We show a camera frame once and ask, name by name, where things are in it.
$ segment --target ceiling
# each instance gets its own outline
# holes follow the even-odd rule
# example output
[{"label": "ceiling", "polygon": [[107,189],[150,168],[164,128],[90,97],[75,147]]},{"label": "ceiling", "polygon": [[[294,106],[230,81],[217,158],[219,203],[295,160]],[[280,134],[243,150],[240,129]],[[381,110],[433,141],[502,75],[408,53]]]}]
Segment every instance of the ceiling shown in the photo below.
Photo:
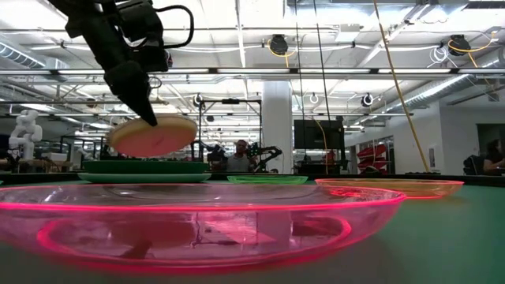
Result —
[{"label": "ceiling", "polygon": [[[371,1],[358,2],[355,7],[332,4],[335,2],[337,1],[317,1],[317,17],[314,17],[313,6],[309,5],[311,2],[305,0],[298,0],[298,17],[294,16],[294,0],[220,0],[218,5],[203,0],[155,0],[154,7],[183,4],[191,9],[195,17],[193,41],[187,47],[169,50],[174,68],[321,68],[322,65],[325,68],[389,68],[384,50],[374,49],[376,44],[381,43],[381,35],[376,16],[370,12]],[[379,3],[381,22],[389,36],[391,60],[395,67],[453,67],[451,61],[456,65],[468,64],[468,56],[448,55],[443,60],[434,61],[436,47],[440,43],[447,43],[454,34],[463,34],[473,49],[488,45],[493,38],[487,48],[473,54],[475,58],[502,46],[505,36],[502,28],[505,25],[503,9],[463,9],[466,1],[440,1],[440,6],[415,6],[413,3],[394,0]],[[159,16],[166,29],[166,43],[185,41],[189,27],[187,14],[174,10],[160,13]],[[403,24],[406,17],[412,20],[410,24]],[[66,17],[46,0],[0,0],[0,43],[10,44],[41,61],[57,58],[71,69],[99,69],[100,66],[84,39],[70,39],[65,32],[65,23]],[[497,33],[492,35],[490,29]],[[284,35],[291,50],[289,52],[293,52],[287,62],[285,58],[273,56],[267,48],[268,40],[274,34]],[[295,50],[297,41],[300,46],[298,52]],[[25,68],[9,59],[0,58],[0,69]],[[156,105],[155,111],[184,113],[196,111],[193,105],[196,94],[202,95],[204,99],[260,99],[265,80],[262,77],[219,77],[210,74],[191,75],[189,80],[180,75],[160,77],[166,83],[164,81],[161,88],[153,91],[151,99],[161,100],[165,104]],[[3,81],[4,86],[12,87],[16,83],[26,87],[26,90],[20,86],[8,88],[12,90],[10,94],[6,90],[0,91],[0,98],[4,101],[47,101],[58,96],[61,99],[62,95],[64,100],[73,102],[90,98],[98,101],[117,100],[101,76],[76,75],[68,77],[66,82],[48,80],[41,76],[11,76],[4,79],[8,79]],[[299,78],[277,80],[290,81],[295,96],[294,111],[300,110],[297,105],[302,95],[305,112],[309,113],[326,110],[325,93],[331,112],[363,111],[360,100],[367,93],[381,98],[375,100],[370,110],[392,103],[398,98],[395,82],[389,77],[326,79],[326,84],[322,77],[302,78],[301,82]],[[400,81],[400,87],[405,93],[426,82],[426,79],[407,78]],[[84,104],[52,107],[55,113],[129,112],[119,104],[99,104],[95,108]],[[25,106],[15,106],[13,110],[4,108],[4,112],[17,112],[22,108]],[[250,113],[250,116],[242,119],[216,118],[210,123],[213,125],[259,123],[254,106],[216,104],[212,109],[224,113]],[[124,118],[107,118],[102,123],[119,123],[122,119]],[[74,120],[77,122],[66,120],[63,124],[68,128],[68,125],[81,127],[82,121],[92,122],[86,117]]]}]

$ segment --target dark green plate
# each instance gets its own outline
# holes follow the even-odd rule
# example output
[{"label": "dark green plate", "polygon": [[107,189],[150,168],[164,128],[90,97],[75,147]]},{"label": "dark green plate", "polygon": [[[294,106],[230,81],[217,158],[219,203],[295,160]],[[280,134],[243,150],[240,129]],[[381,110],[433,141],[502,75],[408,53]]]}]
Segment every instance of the dark green plate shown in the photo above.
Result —
[{"label": "dark green plate", "polygon": [[228,181],[234,184],[255,184],[255,185],[302,185],[309,177],[287,177],[287,176],[267,176],[267,175],[238,175],[228,176]]},{"label": "dark green plate", "polygon": [[83,163],[92,174],[202,174],[207,163],[179,161],[87,161]]},{"label": "dark green plate", "polygon": [[89,174],[79,173],[79,178],[93,183],[198,183],[211,174]]}]

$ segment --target humanoid robot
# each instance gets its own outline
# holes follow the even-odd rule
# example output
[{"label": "humanoid robot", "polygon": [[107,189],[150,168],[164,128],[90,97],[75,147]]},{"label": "humanoid robot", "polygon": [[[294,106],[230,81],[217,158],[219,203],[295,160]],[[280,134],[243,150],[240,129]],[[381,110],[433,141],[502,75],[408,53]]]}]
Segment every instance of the humanoid robot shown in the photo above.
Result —
[{"label": "humanoid robot", "polygon": [[20,146],[23,147],[23,159],[33,159],[34,142],[42,140],[42,127],[35,122],[37,117],[39,117],[39,112],[36,110],[23,110],[16,118],[16,128],[9,138],[9,154],[13,159],[20,157]]}]

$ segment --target screen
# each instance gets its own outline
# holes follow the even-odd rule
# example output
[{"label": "screen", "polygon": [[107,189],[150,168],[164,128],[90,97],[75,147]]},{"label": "screen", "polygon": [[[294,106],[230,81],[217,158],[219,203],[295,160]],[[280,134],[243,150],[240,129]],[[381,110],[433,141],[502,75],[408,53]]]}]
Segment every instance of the screen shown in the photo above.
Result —
[{"label": "screen", "polygon": [[[327,149],[340,149],[343,140],[343,127],[340,121],[320,121],[326,136]],[[324,149],[324,136],[321,128],[313,120],[294,121],[295,149]]]}]

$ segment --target pink plate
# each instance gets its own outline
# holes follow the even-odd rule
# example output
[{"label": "pink plate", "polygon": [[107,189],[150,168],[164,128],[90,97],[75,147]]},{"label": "pink plate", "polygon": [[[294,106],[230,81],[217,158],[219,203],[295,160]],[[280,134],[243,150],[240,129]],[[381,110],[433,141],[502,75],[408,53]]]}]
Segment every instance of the pink plate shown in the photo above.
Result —
[{"label": "pink plate", "polygon": [[117,272],[300,263],[374,234],[405,195],[313,185],[52,185],[0,189],[0,238]]}]

